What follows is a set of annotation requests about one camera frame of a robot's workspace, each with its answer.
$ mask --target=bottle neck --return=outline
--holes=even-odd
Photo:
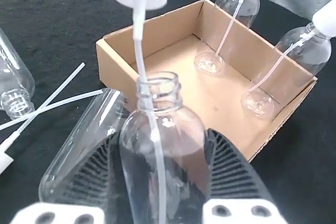
[[[29,94],[24,89],[13,89],[0,96],[1,108],[13,120],[35,110]]]
[[[157,113],[178,110],[182,107],[180,90],[181,84],[177,74],[172,72],[151,73],[146,82],[138,80],[138,109],[144,112],[150,111],[151,108],[148,108],[150,101],[154,112]]]
[[[306,31],[307,33],[310,33],[311,31],[315,32],[315,35],[311,38],[312,40],[315,40],[316,42],[323,42],[325,40],[330,40],[331,38],[322,34],[314,25],[313,22],[309,23],[307,26],[306,26]]]

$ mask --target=bottle thread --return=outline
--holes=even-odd
[[[4,92],[0,97],[0,105],[12,120],[35,110],[28,92],[24,89]]]

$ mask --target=cardboard box flap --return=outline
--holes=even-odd
[[[144,58],[192,34],[202,5],[203,1],[198,1],[152,18],[150,22],[146,20],[142,41]],[[128,64],[135,63],[132,26],[106,35],[104,39]]]

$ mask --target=gripper mounting hole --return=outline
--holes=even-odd
[[[75,220],[75,224],[93,224],[92,215],[81,215]]]
[[[272,215],[271,212],[266,207],[262,206],[252,207],[251,212],[254,216],[260,216],[260,217],[270,217]]]
[[[215,206],[215,207],[212,209],[212,214],[213,214],[213,215],[220,216],[220,217],[228,217],[228,216],[231,216],[231,212],[230,212],[230,210],[227,209],[227,208],[224,207],[224,206],[221,206],[221,205]]]
[[[53,212],[44,212],[39,217],[37,217],[35,224],[51,224],[55,219],[55,214]]]

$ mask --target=bottle shoulder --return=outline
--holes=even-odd
[[[303,35],[306,33],[306,27],[294,28],[280,39],[276,48],[284,52],[291,45],[303,38]],[[329,39],[314,36],[305,42],[302,47],[297,47],[288,53],[288,57],[305,67],[312,74],[317,74],[330,59],[331,50],[331,42]]]
[[[239,0],[216,0],[215,5],[232,15]],[[260,9],[260,0],[244,0],[240,7],[239,16],[256,16]]]
[[[167,145],[168,149],[175,149],[180,145],[181,152],[185,154],[203,148],[206,137],[205,127],[197,114],[188,107],[183,106],[169,113],[155,112],[155,120],[160,140],[163,145]],[[146,142],[151,141],[151,127],[146,113],[135,110],[124,123],[120,143],[135,152],[150,150],[153,146]]]

